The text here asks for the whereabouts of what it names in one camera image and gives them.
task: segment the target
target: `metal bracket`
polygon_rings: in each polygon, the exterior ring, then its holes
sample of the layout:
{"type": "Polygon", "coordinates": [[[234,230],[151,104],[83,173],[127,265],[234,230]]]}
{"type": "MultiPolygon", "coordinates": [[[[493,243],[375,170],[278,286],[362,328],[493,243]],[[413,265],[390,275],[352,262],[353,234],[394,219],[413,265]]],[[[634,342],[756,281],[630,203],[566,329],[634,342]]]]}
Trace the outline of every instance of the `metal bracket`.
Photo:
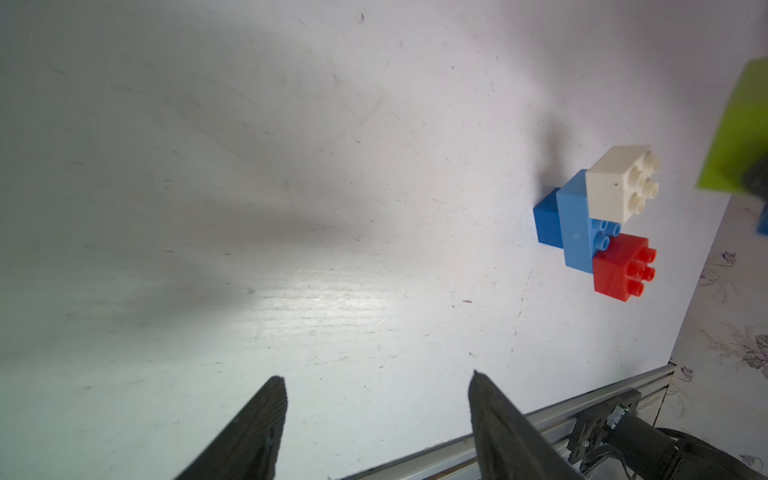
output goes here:
{"type": "Polygon", "coordinates": [[[610,431],[607,425],[608,417],[616,407],[622,405],[627,412],[635,413],[641,398],[640,392],[630,389],[580,413],[576,418],[576,426],[571,437],[568,439],[568,450],[571,450],[568,461],[572,465],[579,462],[602,443],[610,431]]]}

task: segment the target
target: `white table surface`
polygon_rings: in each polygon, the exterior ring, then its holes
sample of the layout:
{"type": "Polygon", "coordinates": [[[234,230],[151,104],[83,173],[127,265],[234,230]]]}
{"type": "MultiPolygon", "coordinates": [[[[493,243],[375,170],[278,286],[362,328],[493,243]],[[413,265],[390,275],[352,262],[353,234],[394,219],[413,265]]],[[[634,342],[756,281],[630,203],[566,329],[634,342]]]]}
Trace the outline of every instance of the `white table surface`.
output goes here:
{"type": "Polygon", "coordinates": [[[663,365],[727,196],[694,191],[766,4],[0,6],[3,478],[176,475],[271,375],[278,478],[663,365]],[[622,303],[532,207],[613,144],[660,193],[622,303]]]}

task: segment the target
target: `lego stud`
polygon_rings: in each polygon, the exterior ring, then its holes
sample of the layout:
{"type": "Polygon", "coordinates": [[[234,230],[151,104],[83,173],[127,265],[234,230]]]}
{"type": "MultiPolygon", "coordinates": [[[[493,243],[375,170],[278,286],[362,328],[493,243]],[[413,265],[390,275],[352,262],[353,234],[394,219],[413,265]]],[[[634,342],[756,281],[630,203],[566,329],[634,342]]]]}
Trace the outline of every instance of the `lego stud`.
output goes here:
{"type": "Polygon", "coordinates": [[[640,188],[643,186],[645,179],[646,176],[643,175],[642,170],[637,167],[632,167],[632,171],[629,173],[629,177],[627,177],[627,183],[630,188],[640,188]]]}
{"type": "Polygon", "coordinates": [[[653,263],[656,260],[656,250],[653,248],[644,247],[637,252],[636,257],[639,261],[645,263],[653,263]]]}
{"type": "Polygon", "coordinates": [[[598,251],[604,252],[608,248],[608,245],[610,244],[611,244],[611,238],[606,237],[605,235],[598,234],[594,238],[594,248],[598,251]]]}
{"type": "Polygon", "coordinates": [[[642,214],[643,210],[645,210],[645,199],[637,194],[632,194],[629,199],[629,211],[632,214],[642,214]]]}
{"type": "Polygon", "coordinates": [[[643,170],[647,170],[649,174],[653,175],[659,171],[659,167],[661,167],[661,160],[659,160],[659,157],[651,152],[645,154],[645,158],[643,159],[643,170]]]}
{"type": "Polygon", "coordinates": [[[608,226],[605,228],[605,234],[609,237],[616,237],[621,233],[621,223],[608,222],[608,226]]]}
{"type": "Polygon", "coordinates": [[[652,182],[650,180],[646,180],[645,184],[643,184],[643,190],[641,190],[641,195],[645,198],[650,198],[653,200],[656,198],[656,195],[659,193],[659,184],[656,182],[652,182]]]}
{"type": "Polygon", "coordinates": [[[645,265],[640,262],[632,262],[627,265],[627,276],[630,278],[641,278],[643,276],[643,271],[645,270],[645,265]]]}
{"type": "Polygon", "coordinates": [[[630,295],[641,296],[645,290],[645,285],[637,280],[627,280],[627,290],[630,295]]]}
{"type": "Polygon", "coordinates": [[[598,220],[596,218],[592,220],[592,230],[597,232],[604,232],[608,228],[608,220],[598,220]]]}
{"type": "Polygon", "coordinates": [[[643,270],[642,278],[646,282],[653,282],[654,278],[656,278],[656,269],[652,266],[646,266],[645,270],[643,270]]]}

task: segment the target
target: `blue object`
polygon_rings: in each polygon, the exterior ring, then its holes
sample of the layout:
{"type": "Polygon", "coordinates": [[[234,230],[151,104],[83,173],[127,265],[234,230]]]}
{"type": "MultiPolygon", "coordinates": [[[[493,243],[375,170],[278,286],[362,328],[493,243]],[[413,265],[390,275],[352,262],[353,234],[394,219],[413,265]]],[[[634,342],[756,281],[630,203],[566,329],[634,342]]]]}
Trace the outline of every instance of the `blue object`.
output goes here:
{"type": "Polygon", "coordinates": [[[592,257],[608,248],[611,237],[621,232],[621,224],[589,217],[587,171],[580,170],[558,192],[558,212],[565,265],[592,273],[592,257]]]}
{"type": "Polygon", "coordinates": [[[760,235],[768,235],[768,203],[763,207],[763,212],[760,214],[760,219],[757,221],[757,233],[760,235]]]}
{"type": "Polygon", "coordinates": [[[560,234],[560,216],[558,215],[557,192],[555,188],[544,197],[538,205],[533,207],[533,219],[536,222],[536,234],[539,243],[546,243],[553,247],[563,247],[563,236],[560,234]]]}

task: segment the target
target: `floral pattern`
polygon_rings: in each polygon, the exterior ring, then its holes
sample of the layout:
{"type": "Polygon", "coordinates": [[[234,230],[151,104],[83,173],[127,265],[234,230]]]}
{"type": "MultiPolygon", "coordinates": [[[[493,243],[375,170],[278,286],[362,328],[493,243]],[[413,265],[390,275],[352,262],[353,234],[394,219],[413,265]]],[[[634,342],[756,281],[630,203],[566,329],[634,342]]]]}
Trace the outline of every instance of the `floral pattern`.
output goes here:
{"type": "Polygon", "coordinates": [[[720,299],[720,305],[728,301],[729,293],[736,295],[736,287],[722,273],[723,268],[736,264],[736,254],[726,251],[711,255],[699,275],[699,286],[713,287],[712,298],[720,299]]]}
{"type": "Polygon", "coordinates": [[[670,360],[677,370],[656,421],[757,472],[768,459],[768,255],[755,234],[762,209],[759,199],[731,197],[677,337],[670,360]]]}
{"type": "Polygon", "coordinates": [[[741,457],[741,461],[746,463],[752,470],[757,470],[758,472],[763,471],[763,461],[759,458],[752,455],[739,455],[739,457],[741,457]]]}
{"type": "Polygon", "coordinates": [[[702,329],[701,332],[708,341],[707,349],[719,352],[721,362],[729,357],[737,357],[741,363],[758,369],[763,377],[768,379],[768,334],[755,335],[757,326],[754,325],[745,326],[742,332],[732,323],[721,323],[728,328],[730,338],[723,340],[702,329]]]}

